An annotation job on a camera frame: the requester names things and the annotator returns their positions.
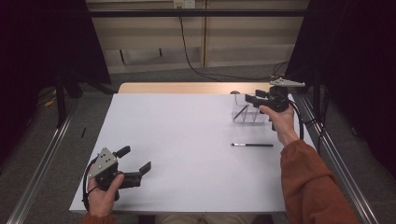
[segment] white table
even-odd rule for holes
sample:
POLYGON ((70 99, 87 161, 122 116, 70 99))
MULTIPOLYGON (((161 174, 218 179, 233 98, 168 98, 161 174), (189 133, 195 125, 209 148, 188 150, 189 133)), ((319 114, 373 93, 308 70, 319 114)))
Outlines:
MULTIPOLYGON (((285 211, 280 151, 271 123, 236 124, 230 94, 119 93, 114 95, 93 159, 103 147, 132 152, 119 169, 151 161, 139 188, 121 189, 114 211, 160 213, 273 213, 285 211), (231 143, 273 147, 232 147, 231 143)), ((313 146, 305 130, 305 141, 313 146)), ((78 187, 70 210, 85 212, 78 187)))

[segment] cable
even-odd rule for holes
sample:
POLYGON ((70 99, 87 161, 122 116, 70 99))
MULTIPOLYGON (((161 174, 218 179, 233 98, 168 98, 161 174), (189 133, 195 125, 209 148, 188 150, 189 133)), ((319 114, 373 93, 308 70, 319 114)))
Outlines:
POLYGON ((84 179, 82 180, 82 201, 84 202, 85 209, 87 209, 88 212, 90 211, 90 201, 89 201, 88 195, 89 195, 89 193, 91 193, 92 189, 90 190, 90 192, 87 193, 87 189, 86 189, 87 188, 87 186, 86 186, 87 185, 87 175, 91 169, 91 166, 96 162, 96 160, 97 160, 97 157, 90 161, 90 164, 88 164, 87 169, 85 170, 85 174, 83 177, 84 179))
POLYGON ((272 77, 272 76, 268 76, 268 77, 257 77, 257 78, 255 78, 255 77, 235 77, 235 76, 229 76, 229 75, 223 75, 223 74, 216 74, 216 73, 202 73, 202 72, 199 72, 199 71, 195 70, 195 69, 192 67, 191 63, 190 63, 189 55, 188 55, 188 53, 187 53, 186 40, 185 40, 185 37, 184 37, 183 19, 182 19, 181 17, 179 17, 179 21, 180 21, 181 35, 182 35, 182 38, 183 38, 184 53, 185 53, 185 55, 186 55, 187 63, 188 63, 188 65, 189 65, 190 69, 191 69, 192 71, 194 71, 197 75, 199 75, 199 76, 201 76, 201 77, 210 78, 210 79, 215 80, 215 81, 217 81, 217 82, 221 82, 221 80, 218 80, 218 79, 213 78, 213 77, 211 77, 211 76, 216 76, 216 77, 231 77, 231 78, 239 78, 239 79, 251 80, 251 81, 261 81, 261 80, 269 79, 269 78, 272 77))
POLYGON ((326 113, 327 113, 327 109, 329 108, 329 102, 330 102, 330 94, 326 91, 325 94, 323 95, 323 104, 322 104, 322 108, 320 111, 320 120, 321 120, 321 128, 320 128, 320 132, 319 132, 319 137, 318 137, 318 154, 320 156, 320 140, 323 136, 323 133, 325 131, 325 125, 326 125, 326 113))
POLYGON ((286 64, 286 63, 289 63, 290 61, 285 61, 285 62, 283 62, 283 63, 277 63, 276 65, 274 65, 274 68, 273 68, 273 76, 274 77, 276 77, 276 73, 277 73, 277 71, 279 71, 279 69, 282 67, 282 65, 283 64, 286 64))
POLYGON ((297 107, 297 104, 293 102, 292 100, 289 100, 290 105, 293 107, 294 111, 297 114, 298 118, 298 123, 300 127, 300 139, 304 140, 304 123, 303 123, 303 117, 301 116, 300 110, 297 107))
POLYGON ((90 195, 90 193, 93 192, 93 190, 94 190, 94 189, 97 189, 97 188, 99 188, 99 185, 96 185, 93 189, 90 189, 90 191, 88 191, 87 194, 90 195))

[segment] person's hand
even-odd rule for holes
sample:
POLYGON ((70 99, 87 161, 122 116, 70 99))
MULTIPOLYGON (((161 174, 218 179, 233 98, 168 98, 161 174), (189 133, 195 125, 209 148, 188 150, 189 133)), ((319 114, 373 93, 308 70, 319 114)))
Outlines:
POLYGON ((119 174, 113 180, 107 191, 97 188, 98 183, 95 178, 88 182, 88 190, 94 189, 89 195, 90 199, 90 215, 93 217, 108 217, 113 210, 114 198, 119 189, 124 174, 119 174))
POLYGON ((283 146, 299 139, 297 133, 294 131, 294 110, 291 105, 281 113, 277 113, 265 105, 261 105, 259 109, 262 113, 267 114, 274 123, 277 139, 279 139, 279 142, 283 146))

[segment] aluminum rail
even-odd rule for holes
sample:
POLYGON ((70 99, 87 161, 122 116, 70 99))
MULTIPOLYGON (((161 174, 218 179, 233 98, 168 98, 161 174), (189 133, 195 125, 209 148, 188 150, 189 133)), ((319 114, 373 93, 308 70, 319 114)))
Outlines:
POLYGON ((12 211, 11 216, 7 221, 7 224, 22 224, 26 219, 26 216, 33 204, 33 201, 35 200, 35 196, 40 190, 40 187, 45 179, 50 164, 64 138, 71 118, 76 113, 77 105, 78 101, 72 104, 70 113, 67 116, 66 120, 61 127, 56 129, 55 134, 53 135, 52 140, 50 141, 49 146, 47 147, 47 150, 43 155, 43 158, 38 164, 38 167, 35 170, 33 177, 30 179, 30 182, 26 187, 24 193, 20 197, 20 200, 12 211))
POLYGON ((114 17, 306 17, 306 9, 91 9, 94 18, 114 17))
MULTIPOLYGON (((301 97, 302 104, 304 106, 305 111, 310 119, 314 119, 315 115, 312 112, 313 106, 311 102, 306 97, 301 97)), ((314 123, 315 130, 320 136, 320 132, 322 130, 321 123, 314 123)), ((357 208, 358 212, 361 215, 361 219, 365 224, 377 224, 378 220, 375 217, 375 214, 370 207, 370 204, 367 202, 367 199, 361 192, 361 189, 358 187, 357 183, 355 182, 354 178, 352 177, 351 173, 348 171, 347 166, 345 165, 341 155, 338 153, 337 148, 335 147, 332 139, 330 138, 329 134, 326 130, 322 133, 322 143, 325 146, 327 153, 329 154, 334 167, 339 174, 346 190, 351 197, 355 207, 357 208)))

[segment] transparent box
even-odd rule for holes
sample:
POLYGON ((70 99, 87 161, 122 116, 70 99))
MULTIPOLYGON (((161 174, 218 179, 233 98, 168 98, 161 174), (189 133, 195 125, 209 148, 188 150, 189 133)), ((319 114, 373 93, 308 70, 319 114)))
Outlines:
POLYGON ((234 123, 264 123, 264 114, 259 108, 245 101, 245 94, 236 94, 233 100, 232 119, 234 123))

